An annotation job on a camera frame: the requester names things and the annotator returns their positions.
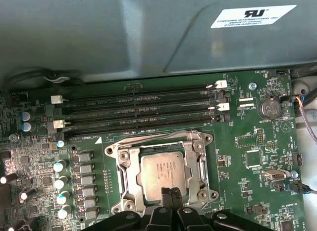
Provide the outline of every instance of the metal screw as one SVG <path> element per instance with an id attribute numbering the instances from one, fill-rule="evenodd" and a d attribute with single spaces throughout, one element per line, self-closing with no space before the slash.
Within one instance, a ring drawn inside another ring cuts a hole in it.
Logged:
<path id="1" fill-rule="evenodd" d="M 126 151 L 120 153 L 120 159 L 123 161 L 127 161 L 129 158 L 129 154 Z"/>
<path id="2" fill-rule="evenodd" d="M 202 142 L 195 142 L 194 143 L 194 150 L 196 152 L 200 152 L 203 149 L 203 143 Z"/>
<path id="3" fill-rule="evenodd" d="M 296 179 L 299 177 L 299 174 L 297 171 L 291 171 L 291 178 Z"/>
<path id="4" fill-rule="evenodd" d="M 201 200 L 206 200 L 207 199 L 207 192 L 204 191 L 204 190 L 201 190 L 198 192 L 198 199 L 201 199 Z"/>
<path id="5" fill-rule="evenodd" d="M 133 219 L 133 218 L 134 218 L 134 215 L 132 215 L 132 214 L 131 214 L 131 215 L 127 215 L 126 218 L 127 218 L 127 219 Z"/>
<path id="6" fill-rule="evenodd" d="M 257 87 L 258 87 L 258 86 L 256 85 L 256 83 L 250 82 L 250 84 L 249 84 L 249 89 L 250 89 L 251 91 L 254 91 Z"/>
<path id="7" fill-rule="evenodd" d="M 167 212 L 167 209 L 166 209 L 166 208 L 161 208 L 161 209 L 159 210 L 159 212 L 160 212 L 160 213 L 166 213 L 166 212 Z"/>
<path id="8" fill-rule="evenodd" d="M 16 141 L 19 140 L 19 137 L 17 135 L 15 135 L 15 134 L 11 134 L 9 136 L 9 140 L 10 140 L 11 143 L 15 143 Z"/>
<path id="9" fill-rule="evenodd" d="M 190 208 L 185 208 L 183 209 L 184 213 L 189 214 L 192 212 L 192 210 Z"/>
<path id="10" fill-rule="evenodd" d="M 213 137 L 211 135 L 206 136 L 205 139 L 206 139 L 207 142 L 210 142 L 210 143 L 213 141 Z"/>
<path id="11" fill-rule="evenodd" d="M 227 218 L 227 216 L 225 214 L 217 214 L 217 217 L 220 218 L 221 220 L 225 220 Z"/>

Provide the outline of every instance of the mounting hole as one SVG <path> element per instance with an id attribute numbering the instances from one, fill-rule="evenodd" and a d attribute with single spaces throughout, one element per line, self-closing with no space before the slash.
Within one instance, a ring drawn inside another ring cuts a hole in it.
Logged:
<path id="1" fill-rule="evenodd" d="M 206 138 L 205 138 L 205 139 L 206 139 L 206 141 L 207 141 L 207 142 L 212 141 L 212 137 L 211 137 L 211 136 L 206 136 Z"/>
<path id="2" fill-rule="evenodd" d="M 108 154 L 112 154 L 112 153 L 113 153 L 112 148 L 107 148 L 106 152 L 107 152 Z"/>

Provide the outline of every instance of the screw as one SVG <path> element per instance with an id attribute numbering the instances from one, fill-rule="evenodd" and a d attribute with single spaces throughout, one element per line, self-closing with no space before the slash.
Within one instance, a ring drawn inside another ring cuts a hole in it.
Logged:
<path id="1" fill-rule="evenodd" d="M 133 219 L 133 218 L 134 218 L 134 215 L 132 215 L 132 214 L 131 214 L 131 215 L 127 215 L 126 218 L 127 218 L 127 219 Z"/>
<path id="2" fill-rule="evenodd" d="M 166 209 L 166 208 L 161 208 L 161 209 L 159 210 L 159 212 L 160 212 L 160 213 L 166 213 L 166 212 L 167 212 L 167 209 Z"/>
<path id="3" fill-rule="evenodd" d="M 206 200 L 207 198 L 207 192 L 205 192 L 204 190 L 201 190 L 198 192 L 198 198 L 201 200 Z"/>
<path id="4" fill-rule="evenodd" d="M 17 135 L 15 135 L 15 134 L 11 134 L 9 136 L 9 140 L 10 140 L 11 143 L 15 143 L 16 141 L 19 140 L 19 137 Z"/>
<path id="5" fill-rule="evenodd" d="M 120 158 L 123 161 L 127 161 L 128 158 L 129 158 L 129 154 L 126 151 L 123 151 L 123 152 L 120 153 Z"/>
<path id="6" fill-rule="evenodd" d="M 184 213 L 189 214 L 192 212 L 192 210 L 190 208 L 185 208 L 183 209 Z"/>
<path id="7" fill-rule="evenodd" d="M 249 84 L 249 89 L 250 89 L 251 91 L 254 91 L 256 88 L 257 88 L 256 83 L 250 82 L 250 84 Z"/>
<path id="8" fill-rule="evenodd" d="M 221 220 L 225 220 L 227 216 L 225 214 L 217 214 L 217 217 L 220 218 Z"/>
<path id="9" fill-rule="evenodd" d="M 211 135 L 207 136 L 205 139 L 207 142 L 210 142 L 210 143 L 213 141 L 213 137 Z"/>
<path id="10" fill-rule="evenodd" d="M 211 197 L 212 197 L 212 199 L 215 199 L 215 198 L 217 198 L 217 194 L 213 192 L 213 193 L 211 194 Z"/>
<path id="11" fill-rule="evenodd" d="M 291 178 L 296 179 L 299 177 L 299 174 L 297 171 L 291 171 Z"/>

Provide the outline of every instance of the green circuit board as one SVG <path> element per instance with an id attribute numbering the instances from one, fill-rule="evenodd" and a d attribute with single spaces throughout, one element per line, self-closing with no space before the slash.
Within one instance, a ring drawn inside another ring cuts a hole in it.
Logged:
<path id="1" fill-rule="evenodd" d="M 122 193 L 107 146 L 128 137 L 196 130 L 213 138 L 206 146 L 207 173 L 219 197 L 203 207 L 207 216 L 226 209 L 272 230 L 303 231 L 303 197 L 288 188 L 300 181 L 302 165 L 290 95 L 287 70 L 253 70 L 16 91 L 10 108 L 0 97 L 0 151 L 10 153 L 2 156 L 3 172 L 18 174 L 10 183 L 9 205 L 1 207 L 2 225 L 36 217 L 41 230 L 75 231 L 106 219 Z M 30 117 L 21 117 L 23 112 Z M 94 205 L 88 209 L 80 154 L 91 156 L 93 168 Z M 66 165 L 56 172 L 59 160 Z M 272 171 L 285 176 L 274 181 Z M 291 171 L 297 176 L 289 177 Z M 61 176 L 68 183 L 56 189 Z M 31 187 L 37 193 L 21 202 L 21 191 Z M 70 194 L 65 219 L 56 202 L 63 191 Z"/>

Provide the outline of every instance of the colored wires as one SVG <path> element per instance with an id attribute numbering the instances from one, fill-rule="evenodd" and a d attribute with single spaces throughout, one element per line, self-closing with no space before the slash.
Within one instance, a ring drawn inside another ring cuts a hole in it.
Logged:
<path id="1" fill-rule="evenodd" d="M 304 120 L 304 123 L 305 123 L 305 126 L 308 130 L 308 133 L 310 134 L 310 136 L 312 137 L 312 139 L 315 141 L 315 143 L 317 144 L 317 137 L 316 135 L 314 134 L 313 132 L 313 129 L 312 127 L 310 126 L 309 122 L 308 122 L 308 119 L 306 117 L 306 114 L 305 114 L 305 111 L 304 111 L 304 107 L 303 107 L 303 101 L 304 101 L 305 98 L 300 98 L 299 96 L 296 97 L 296 100 L 298 101 L 298 105 L 299 105 L 299 111 L 303 117 L 303 120 Z"/>

